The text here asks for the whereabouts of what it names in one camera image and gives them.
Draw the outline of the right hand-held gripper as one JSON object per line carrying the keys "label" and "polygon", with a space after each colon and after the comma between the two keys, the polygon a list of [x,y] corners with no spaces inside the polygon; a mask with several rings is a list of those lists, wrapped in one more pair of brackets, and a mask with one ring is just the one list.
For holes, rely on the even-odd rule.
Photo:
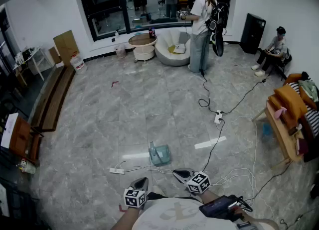
{"label": "right hand-held gripper", "polygon": [[[198,172],[191,168],[179,168],[173,170],[172,173],[178,182],[185,184],[191,193],[203,194],[211,185],[209,176],[202,171]],[[193,174],[189,180],[187,180],[187,174]]]}

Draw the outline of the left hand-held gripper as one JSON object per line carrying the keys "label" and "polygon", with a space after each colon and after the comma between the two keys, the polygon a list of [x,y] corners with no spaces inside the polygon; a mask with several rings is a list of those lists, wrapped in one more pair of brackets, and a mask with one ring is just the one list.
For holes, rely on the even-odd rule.
{"label": "left hand-held gripper", "polygon": [[124,204],[130,208],[143,209],[147,202],[149,179],[147,177],[137,179],[131,183],[131,187],[124,191]]}

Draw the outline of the person's left forearm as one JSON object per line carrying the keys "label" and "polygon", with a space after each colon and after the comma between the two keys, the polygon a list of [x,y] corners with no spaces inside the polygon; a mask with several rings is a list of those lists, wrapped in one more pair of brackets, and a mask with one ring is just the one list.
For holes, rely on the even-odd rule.
{"label": "person's left forearm", "polygon": [[115,223],[111,230],[132,230],[135,222],[139,218],[140,212],[144,206],[140,208],[129,207],[122,217]]}

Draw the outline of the person's white t-shirt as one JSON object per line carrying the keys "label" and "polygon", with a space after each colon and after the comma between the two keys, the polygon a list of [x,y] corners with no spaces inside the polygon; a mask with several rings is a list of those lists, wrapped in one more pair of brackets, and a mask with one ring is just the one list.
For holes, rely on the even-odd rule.
{"label": "person's white t-shirt", "polygon": [[266,223],[251,223],[239,229],[242,220],[208,218],[199,206],[199,201],[183,198],[147,201],[132,230],[275,230]]}

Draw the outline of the maroon book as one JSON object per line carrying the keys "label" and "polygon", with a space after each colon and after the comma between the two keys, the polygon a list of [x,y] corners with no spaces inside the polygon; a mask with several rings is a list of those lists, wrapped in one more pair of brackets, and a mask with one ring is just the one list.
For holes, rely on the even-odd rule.
{"label": "maroon book", "polygon": [[302,155],[309,151],[308,143],[304,138],[298,138],[296,143],[296,154]]}

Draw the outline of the wooden step platform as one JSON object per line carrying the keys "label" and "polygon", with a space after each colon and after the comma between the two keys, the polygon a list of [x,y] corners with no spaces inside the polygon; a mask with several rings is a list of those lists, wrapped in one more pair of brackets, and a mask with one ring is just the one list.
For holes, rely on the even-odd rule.
{"label": "wooden step platform", "polygon": [[55,131],[68,89],[75,76],[71,66],[56,68],[44,88],[31,121],[39,132]]}

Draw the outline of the brown wooden cabinet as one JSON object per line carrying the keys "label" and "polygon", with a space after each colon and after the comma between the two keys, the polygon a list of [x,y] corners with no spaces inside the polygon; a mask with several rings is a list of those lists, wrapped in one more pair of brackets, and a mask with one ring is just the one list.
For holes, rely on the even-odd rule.
{"label": "brown wooden cabinet", "polygon": [[44,135],[21,117],[17,117],[10,139],[9,150],[13,154],[37,165],[40,143]]}

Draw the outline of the orange cloth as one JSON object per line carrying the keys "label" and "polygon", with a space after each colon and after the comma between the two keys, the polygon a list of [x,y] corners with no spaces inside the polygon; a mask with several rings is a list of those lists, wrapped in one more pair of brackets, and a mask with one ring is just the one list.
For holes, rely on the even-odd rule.
{"label": "orange cloth", "polygon": [[[298,83],[299,80],[312,80],[306,72],[301,74],[290,74],[282,87],[274,89],[274,94],[268,97],[270,105],[278,110],[285,107],[287,112],[281,115],[281,119],[287,125],[289,130],[296,128],[301,124],[301,117],[307,112],[307,107],[300,95],[289,85],[289,83]],[[319,102],[315,103],[319,111]]]}

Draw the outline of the clear waste bin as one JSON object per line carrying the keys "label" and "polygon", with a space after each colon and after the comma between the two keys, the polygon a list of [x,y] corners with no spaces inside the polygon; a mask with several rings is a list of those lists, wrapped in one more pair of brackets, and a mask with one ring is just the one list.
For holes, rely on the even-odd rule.
{"label": "clear waste bin", "polygon": [[117,45],[115,52],[118,58],[124,58],[126,56],[126,47],[124,44]]}

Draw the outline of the round side table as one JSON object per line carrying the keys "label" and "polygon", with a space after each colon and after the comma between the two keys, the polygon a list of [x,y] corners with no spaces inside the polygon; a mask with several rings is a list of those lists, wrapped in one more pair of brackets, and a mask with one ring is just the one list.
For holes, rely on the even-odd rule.
{"label": "round side table", "polygon": [[148,33],[141,33],[134,35],[128,40],[128,44],[132,47],[135,60],[143,61],[152,59],[155,56],[155,44],[157,42],[157,36],[151,36]]}

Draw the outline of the black folding chair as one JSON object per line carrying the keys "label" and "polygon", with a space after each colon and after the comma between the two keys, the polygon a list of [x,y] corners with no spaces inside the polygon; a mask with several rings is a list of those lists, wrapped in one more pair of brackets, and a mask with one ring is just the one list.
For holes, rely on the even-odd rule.
{"label": "black folding chair", "polygon": [[281,80],[285,80],[287,78],[285,75],[285,68],[291,61],[292,56],[290,54],[290,50],[287,49],[286,56],[283,58],[283,60],[280,60],[279,62],[273,62],[270,74],[275,70],[281,76]]}

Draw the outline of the green cloth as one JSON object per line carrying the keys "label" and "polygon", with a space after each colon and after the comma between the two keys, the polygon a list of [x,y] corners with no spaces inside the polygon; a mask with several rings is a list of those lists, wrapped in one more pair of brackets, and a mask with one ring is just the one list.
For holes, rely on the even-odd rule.
{"label": "green cloth", "polygon": [[319,102],[317,88],[312,80],[299,80],[298,85],[304,90],[310,99],[312,99],[315,103]]}

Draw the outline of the black speaker cabinet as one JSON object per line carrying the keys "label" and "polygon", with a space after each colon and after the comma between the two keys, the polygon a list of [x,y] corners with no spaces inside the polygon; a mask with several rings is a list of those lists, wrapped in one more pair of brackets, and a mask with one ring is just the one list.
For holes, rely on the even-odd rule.
{"label": "black speaker cabinet", "polygon": [[240,46],[245,53],[256,54],[261,42],[266,21],[259,16],[247,13]]}

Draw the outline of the small cardboard box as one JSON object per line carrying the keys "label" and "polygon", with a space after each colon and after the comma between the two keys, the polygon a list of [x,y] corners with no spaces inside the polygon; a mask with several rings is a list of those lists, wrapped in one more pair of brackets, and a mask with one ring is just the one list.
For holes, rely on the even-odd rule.
{"label": "small cardboard box", "polygon": [[61,58],[60,58],[60,56],[58,55],[58,53],[57,53],[55,47],[50,48],[50,49],[49,49],[49,53],[50,53],[50,55],[51,55],[51,57],[52,57],[52,59],[53,59],[53,61],[54,61],[55,64],[58,64],[58,63],[61,62]]}

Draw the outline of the tall cardboard sheet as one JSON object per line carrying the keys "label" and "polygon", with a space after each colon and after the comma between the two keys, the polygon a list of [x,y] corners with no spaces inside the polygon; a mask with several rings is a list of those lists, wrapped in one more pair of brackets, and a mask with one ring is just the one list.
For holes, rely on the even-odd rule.
{"label": "tall cardboard sheet", "polygon": [[72,56],[79,53],[79,49],[73,36],[72,30],[54,37],[53,41],[64,65],[71,65],[70,60]]}

